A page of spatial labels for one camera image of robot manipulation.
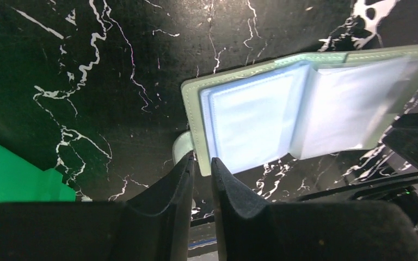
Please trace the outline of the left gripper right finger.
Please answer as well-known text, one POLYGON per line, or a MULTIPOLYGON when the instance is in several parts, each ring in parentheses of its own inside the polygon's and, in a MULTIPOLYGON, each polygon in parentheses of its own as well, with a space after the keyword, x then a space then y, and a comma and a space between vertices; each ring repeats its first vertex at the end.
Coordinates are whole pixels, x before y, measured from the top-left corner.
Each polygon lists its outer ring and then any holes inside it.
POLYGON ((418 234, 384 201, 272 203, 211 162, 219 260, 418 260, 418 234))

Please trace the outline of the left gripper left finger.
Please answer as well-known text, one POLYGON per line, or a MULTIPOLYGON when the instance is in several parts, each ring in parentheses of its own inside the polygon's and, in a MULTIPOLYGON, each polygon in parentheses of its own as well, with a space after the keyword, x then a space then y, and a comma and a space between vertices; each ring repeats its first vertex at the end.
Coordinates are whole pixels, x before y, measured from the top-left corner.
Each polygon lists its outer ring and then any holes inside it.
POLYGON ((125 202, 0 203, 0 260, 186 260, 195 156, 125 202))

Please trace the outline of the green plastic bin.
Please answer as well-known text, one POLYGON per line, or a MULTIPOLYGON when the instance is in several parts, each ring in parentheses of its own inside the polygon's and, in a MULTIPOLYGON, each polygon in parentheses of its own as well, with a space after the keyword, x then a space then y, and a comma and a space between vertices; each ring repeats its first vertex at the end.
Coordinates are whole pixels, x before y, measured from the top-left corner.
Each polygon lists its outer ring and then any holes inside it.
POLYGON ((41 170, 0 145, 0 203, 68 201, 76 192, 55 169, 41 170))

